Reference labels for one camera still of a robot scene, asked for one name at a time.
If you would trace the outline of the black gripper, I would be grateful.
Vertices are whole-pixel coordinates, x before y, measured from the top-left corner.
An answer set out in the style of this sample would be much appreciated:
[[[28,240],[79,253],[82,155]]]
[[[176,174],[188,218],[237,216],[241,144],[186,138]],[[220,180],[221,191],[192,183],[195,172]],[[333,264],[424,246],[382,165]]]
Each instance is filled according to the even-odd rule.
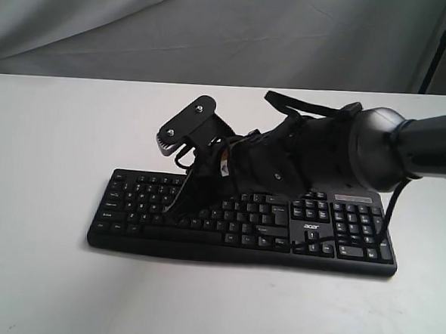
[[[163,213],[183,218],[200,211],[202,200],[219,201],[237,193],[295,198],[312,189],[348,187],[352,126],[350,116],[288,116],[264,133],[215,131]]]

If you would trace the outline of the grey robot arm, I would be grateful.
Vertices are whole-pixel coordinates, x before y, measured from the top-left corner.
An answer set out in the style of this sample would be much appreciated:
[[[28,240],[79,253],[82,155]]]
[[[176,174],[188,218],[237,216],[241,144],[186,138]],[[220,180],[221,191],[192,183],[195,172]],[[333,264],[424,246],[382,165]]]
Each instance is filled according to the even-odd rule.
[[[270,131],[235,133],[207,95],[160,128],[162,154],[195,157],[168,216],[182,218],[238,194],[295,199],[326,187],[396,193],[413,179],[446,179],[446,116],[406,119],[355,102],[331,109],[275,91],[265,99],[283,114]]]

